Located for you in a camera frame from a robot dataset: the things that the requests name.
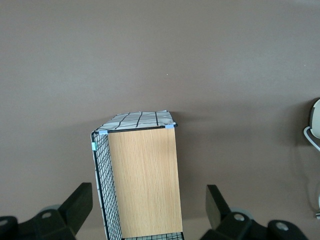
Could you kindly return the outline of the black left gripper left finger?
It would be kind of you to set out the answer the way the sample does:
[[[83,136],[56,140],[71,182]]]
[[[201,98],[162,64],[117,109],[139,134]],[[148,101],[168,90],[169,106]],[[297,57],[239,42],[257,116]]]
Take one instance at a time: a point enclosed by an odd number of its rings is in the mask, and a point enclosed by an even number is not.
[[[57,209],[41,211],[18,225],[18,240],[75,240],[93,208],[93,188],[83,182]]]

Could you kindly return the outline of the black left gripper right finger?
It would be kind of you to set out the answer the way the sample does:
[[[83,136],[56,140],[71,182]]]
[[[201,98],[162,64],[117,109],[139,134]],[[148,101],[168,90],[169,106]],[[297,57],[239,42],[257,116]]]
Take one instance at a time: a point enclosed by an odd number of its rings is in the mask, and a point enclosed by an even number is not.
[[[205,209],[211,229],[202,240],[267,239],[267,228],[242,212],[231,211],[216,185],[206,187]]]

